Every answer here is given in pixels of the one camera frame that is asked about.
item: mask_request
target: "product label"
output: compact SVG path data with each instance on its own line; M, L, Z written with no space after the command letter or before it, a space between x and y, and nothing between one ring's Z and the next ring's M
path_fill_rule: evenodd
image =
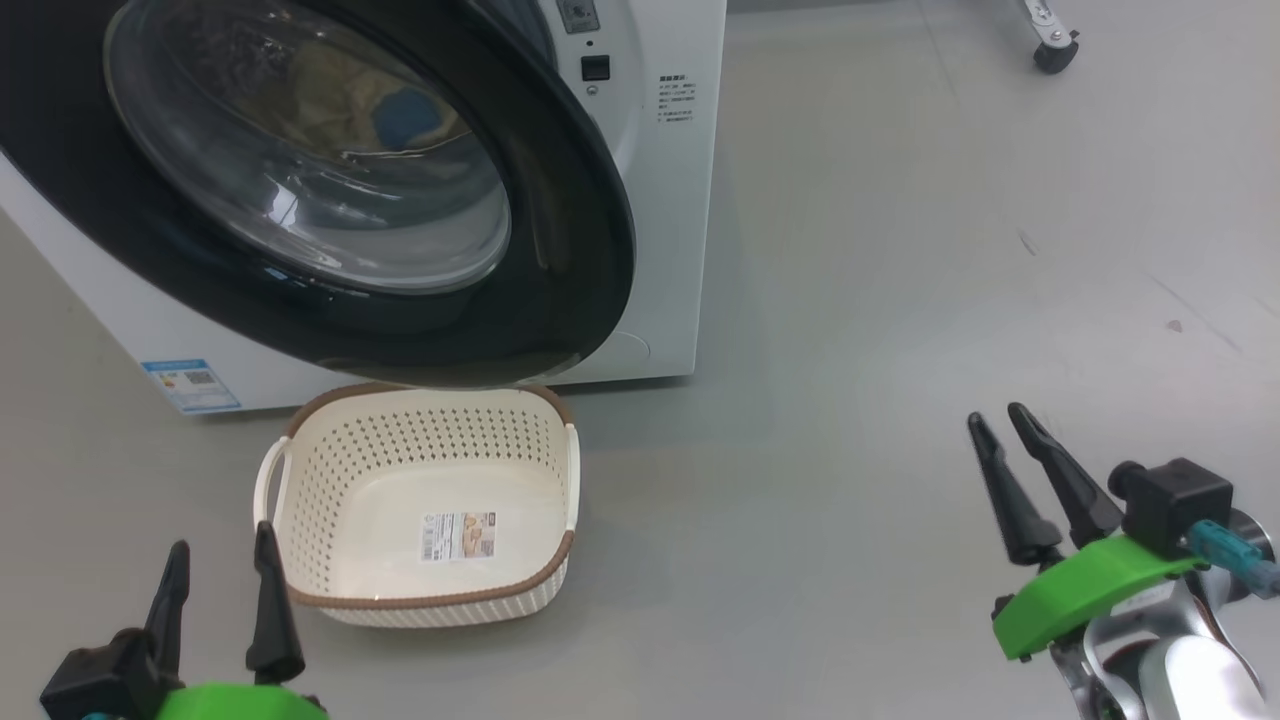
M686 74L658 76L658 122L687 123L694 119L698 83Z
M186 415L238 409L239 401L204 360L142 363L169 402Z
M422 562L493 557L497 512L439 512L422 516Z

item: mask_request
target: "floor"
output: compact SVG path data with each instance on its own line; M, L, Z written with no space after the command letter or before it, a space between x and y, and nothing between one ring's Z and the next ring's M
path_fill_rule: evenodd
M1280 528L1280 9L1057 10L1083 50L1055 78L1012 0L731 17L699 372L571 395L562 594L439 633L301 612L293 687L335 719L1075 717L1047 659L992 638L1029 574L964 419L1056 519L1011 400L1096 477L1185 455ZM247 680L250 492L287 414L177 418L15 234L0 218L0 702L35 716L68 648L141 623L177 537L183 674ZM1276 610L1226 614L1272 685Z

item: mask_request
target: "washing machine door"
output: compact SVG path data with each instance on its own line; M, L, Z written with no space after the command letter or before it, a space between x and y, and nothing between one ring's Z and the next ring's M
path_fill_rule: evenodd
M0 146L90 238L282 352L436 387L609 336L635 240L536 0L15 0Z

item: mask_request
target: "laundry basket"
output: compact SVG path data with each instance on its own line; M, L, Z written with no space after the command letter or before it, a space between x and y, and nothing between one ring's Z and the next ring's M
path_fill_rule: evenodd
M545 607L577 497L577 430L550 391L365 384L298 410L262 460L253 521L275 525L293 602L439 628Z

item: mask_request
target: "washing machine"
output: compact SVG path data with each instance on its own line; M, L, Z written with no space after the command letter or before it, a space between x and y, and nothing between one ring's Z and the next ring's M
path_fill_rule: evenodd
M183 413L691 373L724 0L14 0L0 206Z

